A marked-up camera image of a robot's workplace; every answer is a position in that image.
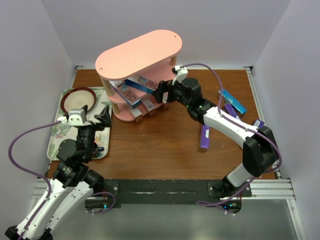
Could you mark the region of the blue toothpaste box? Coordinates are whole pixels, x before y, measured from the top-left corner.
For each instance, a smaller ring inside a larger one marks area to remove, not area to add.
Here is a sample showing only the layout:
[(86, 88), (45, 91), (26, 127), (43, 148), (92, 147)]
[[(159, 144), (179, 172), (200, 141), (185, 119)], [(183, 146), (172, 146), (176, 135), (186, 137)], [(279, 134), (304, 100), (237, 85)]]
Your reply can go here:
[(233, 97), (226, 89), (218, 91), (239, 113), (242, 115), (247, 112), (247, 108), (244, 107), (235, 97)]
[(129, 77), (124, 80), (124, 84), (150, 95), (152, 95), (159, 86), (157, 82), (142, 76)]
[(141, 99), (123, 81), (111, 81), (110, 84), (115, 92), (133, 109), (142, 103)]

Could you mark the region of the purple toothpaste box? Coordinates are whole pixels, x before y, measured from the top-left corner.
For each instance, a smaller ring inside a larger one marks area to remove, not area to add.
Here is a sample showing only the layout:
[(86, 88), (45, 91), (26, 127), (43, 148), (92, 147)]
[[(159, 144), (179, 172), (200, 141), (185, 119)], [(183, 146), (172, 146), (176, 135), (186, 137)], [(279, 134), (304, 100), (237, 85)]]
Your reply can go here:
[(238, 120), (240, 120), (240, 117), (238, 116), (237, 110), (233, 107), (233, 105), (231, 103), (227, 103), (223, 106), (223, 110), (229, 114), (230, 116), (232, 116), (233, 118), (236, 118)]
[(201, 126), (199, 150), (206, 152), (210, 147), (210, 127), (207, 125)]

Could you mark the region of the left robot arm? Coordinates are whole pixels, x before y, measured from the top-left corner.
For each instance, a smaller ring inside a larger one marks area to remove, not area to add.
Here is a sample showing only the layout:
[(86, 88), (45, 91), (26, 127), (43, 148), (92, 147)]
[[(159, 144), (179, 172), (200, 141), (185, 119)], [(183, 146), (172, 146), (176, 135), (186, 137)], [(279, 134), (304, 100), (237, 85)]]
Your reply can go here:
[(77, 129), (76, 139), (63, 140), (56, 157), (60, 161), (52, 179), (19, 165), (12, 155), (17, 139), (9, 145), (8, 157), (18, 169), (43, 179), (47, 189), (28, 216), (5, 231), (10, 240), (51, 240), (55, 228), (87, 197), (101, 194), (104, 178), (86, 165), (93, 159), (96, 132), (112, 126), (109, 106), (87, 120), (88, 107), (74, 109), (59, 117), (56, 124)]

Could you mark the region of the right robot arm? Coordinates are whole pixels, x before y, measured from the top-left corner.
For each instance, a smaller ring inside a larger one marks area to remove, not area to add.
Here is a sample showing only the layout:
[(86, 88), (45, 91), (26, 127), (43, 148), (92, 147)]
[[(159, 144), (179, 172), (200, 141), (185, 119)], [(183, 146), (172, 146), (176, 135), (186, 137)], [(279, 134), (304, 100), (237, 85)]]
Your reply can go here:
[(260, 177), (280, 159), (279, 150), (270, 128), (256, 128), (220, 110), (205, 99), (201, 86), (195, 78), (182, 82), (161, 81), (152, 93), (157, 102), (167, 94), (168, 103), (178, 102), (186, 107), (189, 116), (231, 138), (242, 148), (242, 162), (228, 173), (215, 187), (223, 196), (237, 190), (248, 180)]

